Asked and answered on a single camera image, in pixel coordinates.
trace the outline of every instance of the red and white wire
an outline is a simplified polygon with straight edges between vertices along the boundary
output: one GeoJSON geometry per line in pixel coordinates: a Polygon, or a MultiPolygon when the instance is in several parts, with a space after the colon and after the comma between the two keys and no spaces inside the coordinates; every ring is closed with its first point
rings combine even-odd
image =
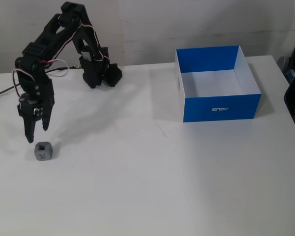
{"type": "Polygon", "coordinates": [[[26,71],[24,71],[24,70],[22,70],[22,69],[15,68],[15,69],[12,70],[13,86],[14,86],[14,88],[15,88],[16,94],[17,94],[19,97],[21,97],[20,94],[19,94],[19,92],[18,92],[18,89],[16,88],[15,77],[14,77],[14,73],[15,73],[15,71],[20,71],[20,72],[22,72],[23,74],[26,74],[26,75],[29,76],[34,82],[35,82],[35,79],[34,79],[34,77],[33,77],[31,74],[27,73],[26,71]]]}
{"type": "Polygon", "coordinates": [[[65,47],[65,45],[67,45],[74,37],[74,35],[76,34],[76,32],[79,30],[79,28],[81,27],[82,23],[80,23],[79,27],[77,28],[77,30],[73,33],[73,35],[67,40],[65,41],[65,43],[63,44],[63,46],[57,51],[57,53],[53,56],[52,60],[54,60],[59,53],[63,50],[63,48],[65,47]]]}
{"type": "MultiPolygon", "coordinates": [[[[65,45],[68,44],[68,43],[73,39],[74,35],[75,35],[76,32],[80,29],[81,26],[83,26],[83,27],[90,27],[90,28],[93,29],[94,37],[95,37],[95,40],[96,40],[96,43],[97,43],[97,47],[98,47],[98,48],[100,47],[100,43],[99,43],[99,40],[98,40],[98,38],[97,38],[97,36],[96,36],[96,33],[95,33],[95,29],[94,29],[94,27],[91,26],[91,25],[83,24],[82,22],[80,22],[80,25],[79,25],[79,27],[77,28],[77,30],[74,32],[74,34],[73,34],[73,35],[72,35],[67,41],[65,41],[65,43],[63,44],[63,46],[62,46],[62,47],[57,51],[57,53],[53,56],[53,59],[52,59],[52,60],[54,60],[54,59],[59,55],[59,53],[63,50],[63,48],[65,47],[65,45]]],[[[99,51],[99,53],[101,54],[102,58],[99,59],[99,60],[95,59],[96,61],[102,61],[104,58],[107,58],[107,59],[109,60],[109,57],[103,55],[101,51],[99,51]]]]}

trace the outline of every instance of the black cable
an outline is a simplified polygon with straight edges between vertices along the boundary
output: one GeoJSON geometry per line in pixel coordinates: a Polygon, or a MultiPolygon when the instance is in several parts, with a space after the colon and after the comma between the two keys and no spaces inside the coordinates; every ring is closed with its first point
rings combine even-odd
{"type": "MultiPolygon", "coordinates": [[[[56,69],[47,70],[46,73],[53,72],[53,71],[56,71],[56,70],[62,71],[62,70],[66,70],[66,69],[68,69],[68,68],[67,67],[59,67],[59,68],[56,68],[56,69]]],[[[71,69],[81,69],[81,67],[80,66],[72,66],[72,67],[70,67],[70,70],[71,69]]],[[[6,90],[1,91],[0,95],[5,93],[5,92],[8,92],[11,89],[14,89],[14,86],[12,86],[10,88],[7,88],[6,90]]]]}
{"type": "Polygon", "coordinates": [[[11,90],[11,89],[14,89],[14,86],[12,86],[12,87],[10,87],[10,88],[7,88],[6,90],[1,91],[1,92],[0,92],[0,95],[3,94],[3,93],[5,93],[5,92],[8,92],[8,91],[11,90]]]}

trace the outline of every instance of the cable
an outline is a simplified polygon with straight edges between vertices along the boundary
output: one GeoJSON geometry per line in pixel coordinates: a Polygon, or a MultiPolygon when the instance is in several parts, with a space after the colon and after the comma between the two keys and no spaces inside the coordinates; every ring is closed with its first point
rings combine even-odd
{"type": "Polygon", "coordinates": [[[79,28],[81,27],[81,25],[82,25],[82,22],[80,21],[80,25],[79,25],[79,27],[77,28],[77,30],[73,33],[73,35],[67,40],[67,41],[65,41],[65,43],[63,44],[63,46],[57,51],[57,53],[53,56],[53,59],[55,59],[58,55],[59,55],[59,53],[63,50],[63,48],[65,47],[65,45],[67,45],[67,43],[69,43],[72,39],[73,39],[73,37],[74,37],[74,35],[76,34],[76,32],[79,30],[79,28]]]}
{"type": "MultiPolygon", "coordinates": [[[[66,69],[67,69],[67,67],[59,67],[59,68],[56,68],[56,69],[47,70],[46,73],[50,73],[50,72],[53,72],[53,71],[56,71],[56,70],[62,71],[62,70],[66,70],[66,69]]],[[[72,69],[81,69],[81,67],[80,66],[72,66],[72,67],[70,67],[70,70],[72,70],[72,69]]],[[[9,87],[6,90],[1,91],[0,95],[5,93],[5,92],[8,92],[8,91],[10,91],[11,89],[14,89],[14,88],[15,88],[14,86],[9,87]]]]}
{"type": "Polygon", "coordinates": [[[8,92],[8,91],[11,90],[11,89],[14,89],[14,86],[12,86],[12,87],[10,87],[10,88],[7,88],[6,90],[1,91],[1,92],[0,92],[0,95],[3,94],[3,93],[5,93],[5,92],[8,92]]]}
{"type": "MultiPolygon", "coordinates": [[[[98,38],[97,38],[97,36],[96,36],[96,33],[95,33],[95,29],[94,29],[94,27],[93,27],[92,25],[83,24],[82,21],[80,21],[80,25],[79,25],[79,27],[77,28],[77,30],[73,33],[73,35],[72,35],[67,41],[65,41],[65,43],[63,44],[63,46],[62,46],[62,47],[57,51],[57,53],[53,56],[52,60],[54,60],[54,59],[59,55],[59,53],[63,50],[63,48],[65,47],[65,45],[67,45],[67,44],[73,39],[74,35],[75,35],[76,32],[81,28],[81,26],[83,26],[83,27],[90,27],[90,28],[93,29],[94,37],[95,37],[95,40],[96,40],[96,43],[97,43],[97,47],[98,47],[98,48],[100,47],[100,43],[99,43],[99,40],[98,40],[98,38]]],[[[95,59],[96,61],[103,61],[104,58],[107,58],[107,59],[109,60],[109,57],[104,56],[100,50],[99,50],[99,53],[101,54],[102,58],[99,59],[99,60],[96,60],[96,59],[95,59]]]]}
{"type": "Polygon", "coordinates": [[[16,88],[15,77],[14,77],[14,72],[15,72],[15,71],[20,71],[20,72],[22,72],[23,74],[26,74],[27,76],[31,77],[31,79],[32,79],[34,82],[35,82],[35,79],[34,79],[34,77],[33,77],[31,74],[27,73],[26,71],[24,71],[24,70],[22,70],[22,69],[15,68],[15,69],[12,70],[12,80],[13,80],[13,85],[14,85],[14,88],[15,88],[16,94],[17,94],[19,97],[21,97],[20,94],[19,94],[19,92],[18,92],[18,89],[16,88]]]}
{"type": "Polygon", "coordinates": [[[67,66],[67,72],[65,74],[63,74],[63,75],[52,75],[52,76],[55,76],[55,77],[63,77],[66,74],[69,73],[70,66],[69,66],[69,64],[65,60],[62,60],[62,59],[54,59],[54,60],[49,60],[49,61],[43,60],[43,62],[46,63],[46,64],[54,63],[55,61],[62,61],[67,66]]]}

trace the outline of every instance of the asus logo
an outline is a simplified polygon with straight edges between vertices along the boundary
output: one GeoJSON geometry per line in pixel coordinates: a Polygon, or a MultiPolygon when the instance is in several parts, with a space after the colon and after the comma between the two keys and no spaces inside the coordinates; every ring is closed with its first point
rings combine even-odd
{"type": "Polygon", "coordinates": [[[217,111],[227,111],[228,110],[228,108],[226,108],[226,107],[222,107],[222,108],[212,108],[212,111],[213,112],[217,112],[217,111]]]}

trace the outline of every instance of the open box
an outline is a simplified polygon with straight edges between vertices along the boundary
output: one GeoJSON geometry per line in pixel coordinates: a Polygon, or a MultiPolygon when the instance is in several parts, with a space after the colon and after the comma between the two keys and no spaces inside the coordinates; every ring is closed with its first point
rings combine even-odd
{"type": "Polygon", "coordinates": [[[261,92],[239,46],[176,50],[183,122],[252,119],[261,92]]]}

